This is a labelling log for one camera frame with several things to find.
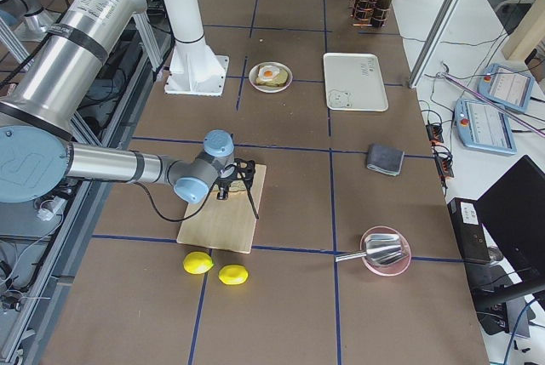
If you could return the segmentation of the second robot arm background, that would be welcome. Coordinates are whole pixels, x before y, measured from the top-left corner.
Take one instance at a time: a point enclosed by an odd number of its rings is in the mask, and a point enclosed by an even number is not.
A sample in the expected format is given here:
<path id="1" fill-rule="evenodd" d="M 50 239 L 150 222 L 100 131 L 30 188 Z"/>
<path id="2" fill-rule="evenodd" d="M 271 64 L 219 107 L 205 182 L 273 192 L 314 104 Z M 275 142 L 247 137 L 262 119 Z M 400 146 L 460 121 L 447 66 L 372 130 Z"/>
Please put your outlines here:
<path id="1" fill-rule="evenodd" d="M 22 42 L 40 42 L 55 21 L 39 0 L 1 0 L 1 18 Z"/>

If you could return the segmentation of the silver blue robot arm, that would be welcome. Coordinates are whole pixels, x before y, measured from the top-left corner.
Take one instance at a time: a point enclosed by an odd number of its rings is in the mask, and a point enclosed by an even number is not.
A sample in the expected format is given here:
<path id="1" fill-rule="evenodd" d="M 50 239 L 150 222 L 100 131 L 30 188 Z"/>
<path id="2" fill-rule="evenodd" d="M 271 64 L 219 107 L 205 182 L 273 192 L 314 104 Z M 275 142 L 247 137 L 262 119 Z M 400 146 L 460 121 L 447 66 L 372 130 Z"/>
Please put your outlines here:
<path id="1" fill-rule="evenodd" d="M 75 0 L 49 28 L 37 59 L 11 94 L 1 99 L 1 199 L 27 202 L 64 178 L 171 185 L 182 200 L 205 201 L 242 177 L 231 135 L 209 132 L 189 163 L 170 157 L 80 144 L 72 116 L 129 20 L 151 0 Z M 166 90 L 220 95 L 228 59 L 204 38 L 198 0 L 164 0 L 175 38 Z"/>

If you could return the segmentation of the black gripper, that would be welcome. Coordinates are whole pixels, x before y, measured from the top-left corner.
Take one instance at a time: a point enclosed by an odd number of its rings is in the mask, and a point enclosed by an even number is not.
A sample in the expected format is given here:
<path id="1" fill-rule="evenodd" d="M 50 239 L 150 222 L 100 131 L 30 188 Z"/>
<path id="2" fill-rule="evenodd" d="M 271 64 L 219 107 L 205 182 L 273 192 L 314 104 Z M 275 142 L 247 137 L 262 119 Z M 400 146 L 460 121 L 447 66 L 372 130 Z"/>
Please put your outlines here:
<path id="1" fill-rule="evenodd" d="M 250 202 L 252 213 L 256 220 L 259 219 L 259 214 L 255 206 L 255 201 L 251 193 L 251 187 L 255 176 L 255 162 L 253 160 L 245 161 L 241 158 L 235 158 L 234 162 L 226 167 L 224 176 L 219 177 L 215 185 L 217 186 L 218 193 L 216 195 L 217 200 L 227 200 L 229 194 L 229 185 L 234 180 L 243 180 L 246 184 L 246 193 Z"/>

